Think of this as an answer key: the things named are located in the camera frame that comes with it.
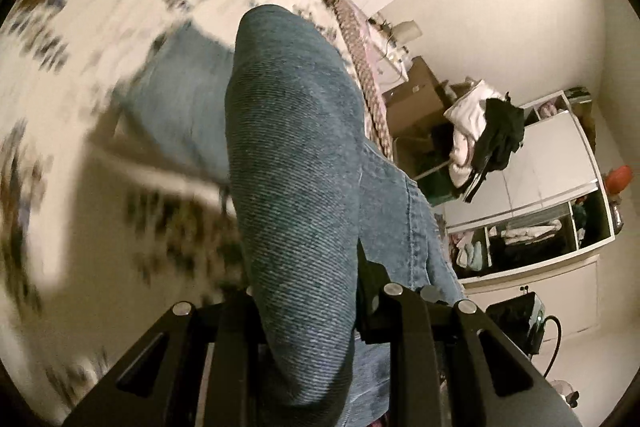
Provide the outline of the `blue denim pants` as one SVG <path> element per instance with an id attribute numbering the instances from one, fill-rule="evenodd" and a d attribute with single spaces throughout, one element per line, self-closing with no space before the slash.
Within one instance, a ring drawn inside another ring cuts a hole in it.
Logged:
<path id="1" fill-rule="evenodd" d="M 390 349 L 356 331 L 358 260 L 460 300 L 430 205 L 366 138 L 337 50 L 280 6 L 242 17 L 226 135 L 248 280 L 278 370 L 269 424 L 372 424 L 388 408 Z"/>

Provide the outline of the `floral fleece blanket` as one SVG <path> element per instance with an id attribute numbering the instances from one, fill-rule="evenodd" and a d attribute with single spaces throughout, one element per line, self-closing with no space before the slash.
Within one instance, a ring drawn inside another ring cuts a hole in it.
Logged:
<path id="1" fill-rule="evenodd" d="M 180 300 L 219 303 L 244 279 L 226 190 L 176 173 L 114 104 L 168 34 L 191 23 L 231 46 L 242 15 L 276 4 L 337 49 L 390 149 L 350 0 L 17 0 L 1 27 L 1 362 L 60 425 Z"/>

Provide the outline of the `white wardrobe cabinet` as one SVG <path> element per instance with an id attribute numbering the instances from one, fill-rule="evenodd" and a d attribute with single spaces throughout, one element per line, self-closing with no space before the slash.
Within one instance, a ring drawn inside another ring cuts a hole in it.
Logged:
<path id="1" fill-rule="evenodd" d="M 599 248 L 615 239 L 610 205 L 592 146 L 575 110 L 579 89 L 524 105 L 522 147 L 489 173 L 471 202 L 442 207 L 446 231 L 482 246 L 480 271 L 454 265 L 482 309 L 534 293 L 564 335 L 599 324 Z"/>

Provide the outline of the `black garment on cabinet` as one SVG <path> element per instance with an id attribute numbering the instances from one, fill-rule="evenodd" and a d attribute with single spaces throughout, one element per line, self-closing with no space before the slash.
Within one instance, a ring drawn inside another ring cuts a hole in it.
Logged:
<path id="1" fill-rule="evenodd" d="M 489 173 L 506 169 L 509 160 L 522 146 L 525 134 L 524 109 L 511 102 L 488 98 L 486 127 L 475 144 L 471 161 L 472 180 L 465 185 L 463 202 L 472 202 Z"/>

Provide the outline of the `red orange object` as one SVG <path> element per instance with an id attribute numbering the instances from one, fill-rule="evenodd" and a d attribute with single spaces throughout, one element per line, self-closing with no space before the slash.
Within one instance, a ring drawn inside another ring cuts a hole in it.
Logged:
<path id="1" fill-rule="evenodd" d="M 626 190 L 633 177 L 634 173 L 628 165 L 612 169 L 604 177 L 606 193 L 611 196 L 620 195 L 620 193 Z"/>

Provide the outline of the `white jacket on cabinet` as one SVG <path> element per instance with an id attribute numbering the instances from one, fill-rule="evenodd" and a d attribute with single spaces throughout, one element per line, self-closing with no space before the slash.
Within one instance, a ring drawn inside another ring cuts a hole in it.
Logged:
<path id="1" fill-rule="evenodd" d="M 470 77 L 470 89 L 459 96 L 444 113 L 454 126 L 452 147 L 449 153 L 448 172 L 455 188 L 462 187 L 472 174 L 472 158 L 476 142 L 486 128 L 486 101 L 506 98 L 485 80 L 474 81 Z"/>

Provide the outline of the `brown cardboard box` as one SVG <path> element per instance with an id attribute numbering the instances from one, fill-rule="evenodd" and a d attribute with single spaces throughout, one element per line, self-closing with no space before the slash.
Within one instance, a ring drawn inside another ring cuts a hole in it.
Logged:
<path id="1" fill-rule="evenodd" d="M 412 60 L 408 78 L 383 94 L 387 127 L 393 138 L 427 135 L 446 122 L 444 92 L 422 56 Z"/>

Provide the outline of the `light blue folded jeans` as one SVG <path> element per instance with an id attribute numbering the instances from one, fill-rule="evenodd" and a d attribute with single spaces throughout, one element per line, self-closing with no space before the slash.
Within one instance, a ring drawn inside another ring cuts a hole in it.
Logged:
<path id="1" fill-rule="evenodd" d="M 127 119 L 171 162 L 229 182 L 224 98 L 233 50 L 186 22 L 158 38 L 142 69 L 114 91 Z"/>

